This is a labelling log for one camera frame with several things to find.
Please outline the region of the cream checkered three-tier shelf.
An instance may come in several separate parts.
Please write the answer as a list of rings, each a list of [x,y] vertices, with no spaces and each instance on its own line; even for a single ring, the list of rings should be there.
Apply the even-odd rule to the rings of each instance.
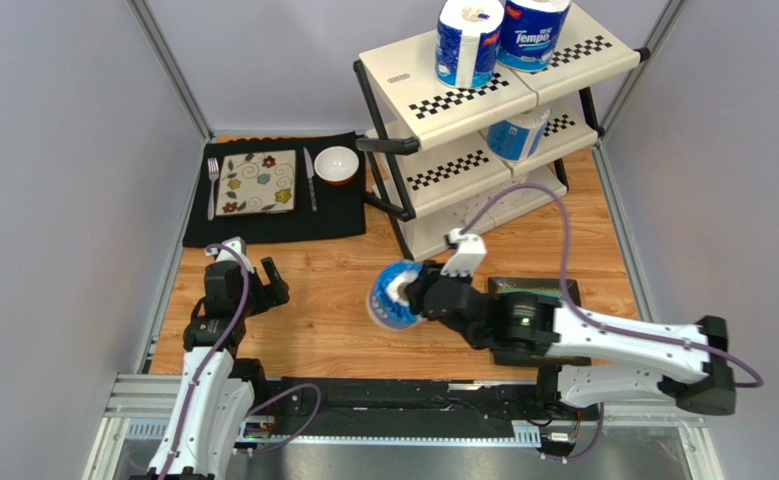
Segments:
[[[457,202],[488,195],[519,176],[528,180],[490,199],[468,225],[486,232],[563,196],[569,185],[564,158],[603,135],[591,88],[646,62],[647,47],[631,48],[580,7],[573,7],[551,63],[539,72],[497,66],[493,78],[472,90],[452,89],[432,72],[436,32],[429,31],[359,55],[353,68],[373,122],[356,146],[373,171],[365,196],[389,218],[404,257],[426,260],[443,252],[446,234],[460,223]],[[487,129],[535,107],[551,119],[528,159],[500,159],[485,140]],[[513,205],[498,204],[524,189]]]

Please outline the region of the blue paper roll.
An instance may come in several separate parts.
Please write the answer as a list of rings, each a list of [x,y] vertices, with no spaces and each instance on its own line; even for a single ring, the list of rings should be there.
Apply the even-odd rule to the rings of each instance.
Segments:
[[[369,316],[379,326],[390,330],[406,330],[424,319],[411,312],[405,288],[422,271],[420,263],[399,260],[389,264],[377,276],[366,299]]]

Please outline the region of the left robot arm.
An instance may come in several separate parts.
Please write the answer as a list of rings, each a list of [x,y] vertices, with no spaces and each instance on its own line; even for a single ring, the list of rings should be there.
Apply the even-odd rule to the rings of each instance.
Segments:
[[[266,282],[254,267],[243,272],[226,252],[207,266],[205,294],[183,333],[182,377],[173,412],[143,478],[224,478],[241,422],[256,396],[267,391],[261,362],[237,356],[245,320],[289,300],[288,284],[272,258],[261,264]]]

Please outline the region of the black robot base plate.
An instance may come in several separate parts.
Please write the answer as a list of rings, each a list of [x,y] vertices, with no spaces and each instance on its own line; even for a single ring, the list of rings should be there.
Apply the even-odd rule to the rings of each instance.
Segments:
[[[307,436],[506,439],[513,424],[590,425],[597,407],[577,410],[536,397],[529,382],[382,380],[281,377],[261,387],[257,414],[274,434]]]

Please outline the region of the silver fork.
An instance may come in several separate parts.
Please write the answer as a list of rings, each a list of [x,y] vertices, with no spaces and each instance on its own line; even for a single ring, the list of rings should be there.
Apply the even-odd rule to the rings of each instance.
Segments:
[[[208,221],[212,221],[215,218],[216,212],[216,185],[220,177],[220,166],[217,158],[209,157],[207,159],[207,170],[209,179],[209,198],[206,218]]]

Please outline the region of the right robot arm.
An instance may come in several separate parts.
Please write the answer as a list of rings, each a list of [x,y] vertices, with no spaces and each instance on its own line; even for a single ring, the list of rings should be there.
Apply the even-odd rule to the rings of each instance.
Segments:
[[[538,371],[543,403],[579,409],[607,401],[671,399],[686,412],[729,416],[737,388],[725,319],[635,323],[571,308],[564,297],[526,286],[476,290],[469,278],[427,261],[389,287],[415,320],[436,321],[499,366]]]

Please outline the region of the white roll with blue band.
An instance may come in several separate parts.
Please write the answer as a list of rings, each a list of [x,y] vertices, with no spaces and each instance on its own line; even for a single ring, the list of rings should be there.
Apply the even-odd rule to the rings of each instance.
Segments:
[[[551,107],[523,112],[490,126],[485,135],[489,149],[507,161],[522,161],[537,150],[551,117]]]

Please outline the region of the black cloth placemat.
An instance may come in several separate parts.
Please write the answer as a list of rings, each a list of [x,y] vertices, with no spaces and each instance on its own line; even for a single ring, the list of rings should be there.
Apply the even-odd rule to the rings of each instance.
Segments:
[[[352,149],[360,136],[354,132],[323,137],[282,137],[239,139],[208,144],[202,154],[199,167],[199,184],[193,199],[188,224],[182,238],[185,248],[202,248],[221,243],[232,237],[240,237],[248,244],[284,243],[309,240],[328,240],[362,235],[366,231],[363,194],[365,192],[365,158],[357,155],[358,171],[348,183],[329,185],[314,179],[317,210],[311,210],[307,176],[296,175],[293,192],[294,211],[291,213],[261,213],[245,216],[207,218],[210,181],[207,160],[223,161],[232,154],[277,153],[294,150],[299,164],[303,163],[303,151],[313,158],[330,147]]]

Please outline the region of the Tempo paper roll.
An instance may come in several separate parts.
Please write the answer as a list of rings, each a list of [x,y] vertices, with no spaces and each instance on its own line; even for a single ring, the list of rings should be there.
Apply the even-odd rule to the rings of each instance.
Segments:
[[[440,10],[435,74],[454,89],[477,89],[494,76],[504,18],[496,0],[448,0]]]
[[[571,5],[570,0],[506,1],[497,61],[522,72],[545,69]]]

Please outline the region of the silver table knife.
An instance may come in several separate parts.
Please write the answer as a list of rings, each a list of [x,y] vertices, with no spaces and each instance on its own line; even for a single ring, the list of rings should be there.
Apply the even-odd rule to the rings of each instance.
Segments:
[[[310,195],[311,210],[313,213],[317,213],[318,205],[317,205],[317,197],[316,197],[315,185],[314,185],[314,175],[315,175],[314,163],[310,151],[306,147],[303,148],[303,156],[304,156],[307,184],[308,184],[309,195]]]

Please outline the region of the green square glazed plate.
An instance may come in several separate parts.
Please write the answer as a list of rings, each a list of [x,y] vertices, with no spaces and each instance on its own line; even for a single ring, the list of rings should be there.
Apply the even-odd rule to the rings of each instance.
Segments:
[[[553,356],[547,351],[554,309],[562,305],[556,279],[491,277],[487,292],[503,301],[502,312],[492,322],[494,364],[529,368],[592,364],[588,357]]]

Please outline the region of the floral square plate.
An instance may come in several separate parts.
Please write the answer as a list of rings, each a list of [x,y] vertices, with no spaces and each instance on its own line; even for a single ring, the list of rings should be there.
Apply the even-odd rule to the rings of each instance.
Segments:
[[[218,180],[215,216],[292,212],[297,166],[294,150],[226,156]]]

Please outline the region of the white and orange bowl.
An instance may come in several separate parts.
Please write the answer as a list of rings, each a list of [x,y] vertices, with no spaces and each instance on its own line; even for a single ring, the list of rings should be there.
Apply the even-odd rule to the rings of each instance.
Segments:
[[[322,150],[314,160],[316,175],[329,185],[350,182],[359,170],[357,154],[346,147],[333,146]]]

